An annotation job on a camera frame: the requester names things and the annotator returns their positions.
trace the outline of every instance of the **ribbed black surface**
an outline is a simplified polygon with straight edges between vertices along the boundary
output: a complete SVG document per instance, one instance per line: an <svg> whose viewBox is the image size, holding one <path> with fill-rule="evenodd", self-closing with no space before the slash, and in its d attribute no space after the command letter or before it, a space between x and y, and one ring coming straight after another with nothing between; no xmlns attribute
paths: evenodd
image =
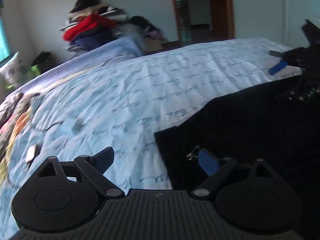
<svg viewBox="0 0 320 240"><path fill-rule="evenodd" d="M132 190L109 200L86 225L59 234L21 230L12 240L162 240L162 239L301 239L293 231L275 236L241 232L224 222L207 201L185 191Z"/></svg>

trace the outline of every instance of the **pile of clothes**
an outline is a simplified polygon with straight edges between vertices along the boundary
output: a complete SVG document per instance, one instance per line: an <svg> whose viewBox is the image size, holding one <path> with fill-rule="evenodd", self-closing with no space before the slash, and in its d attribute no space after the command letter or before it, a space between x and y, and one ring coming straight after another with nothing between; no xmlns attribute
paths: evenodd
<svg viewBox="0 0 320 240"><path fill-rule="evenodd" d="M127 18L123 10L101 0L78 0L60 30L70 42L67 50L79 56L115 40L111 30Z"/></svg>
<svg viewBox="0 0 320 240"><path fill-rule="evenodd" d="M101 0L78 0L70 11L63 39L69 42L66 50L80 56L110 41L132 37L141 51L147 51L145 39L163 40L160 29L142 16L128 19L119 8Z"/></svg>

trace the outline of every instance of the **screw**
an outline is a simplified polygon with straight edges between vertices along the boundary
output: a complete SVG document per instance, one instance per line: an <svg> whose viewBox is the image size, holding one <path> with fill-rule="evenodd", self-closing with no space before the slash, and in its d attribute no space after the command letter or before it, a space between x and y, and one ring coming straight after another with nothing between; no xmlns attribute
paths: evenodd
<svg viewBox="0 0 320 240"><path fill-rule="evenodd" d="M107 190L106 194L109 197L119 197L122 194L122 191L117 188L111 188Z"/></svg>
<svg viewBox="0 0 320 240"><path fill-rule="evenodd" d="M193 194L195 194L198 197L206 197L207 195L210 194L209 190L204 189L204 188L198 188L196 189Z"/></svg>

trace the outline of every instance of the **floral pillow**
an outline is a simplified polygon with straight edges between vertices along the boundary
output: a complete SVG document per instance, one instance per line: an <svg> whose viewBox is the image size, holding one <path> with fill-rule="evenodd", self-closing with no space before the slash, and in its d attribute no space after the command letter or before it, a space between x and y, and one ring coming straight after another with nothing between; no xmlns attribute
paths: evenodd
<svg viewBox="0 0 320 240"><path fill-rule="evenodd" d="M17 52L3 67L0 68L0 75L14 87L19 87L23 79L23 75L28 71L26 66L22 65L19 59L19 52Z"/></svg>

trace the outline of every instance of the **light blue bedsheet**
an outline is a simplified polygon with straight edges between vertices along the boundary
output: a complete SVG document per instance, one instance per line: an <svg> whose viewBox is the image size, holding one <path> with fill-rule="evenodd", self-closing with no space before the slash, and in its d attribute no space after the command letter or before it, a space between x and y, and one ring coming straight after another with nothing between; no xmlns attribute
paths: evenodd
<svg viewBox="0 0 320 240"><path fill-rule="evenodd" d="M215 97L301 73L288 67L270 76L268 70L279 62L268 55L270 49L289 48L265 39L202 43L83 73L33 102L33 107L40 106L16 139L9 177L22 186L49 156L71 161L112 146L115 161L104 175L114 184L125 192L171 189L154 133L182 123ZM83 119L79 133L65 132L60 125L45 131L67 117ZM27 150L35 144L43 147L28 170ZM10 210L16 192L4 182L1 240L18 230Z"/></svg>

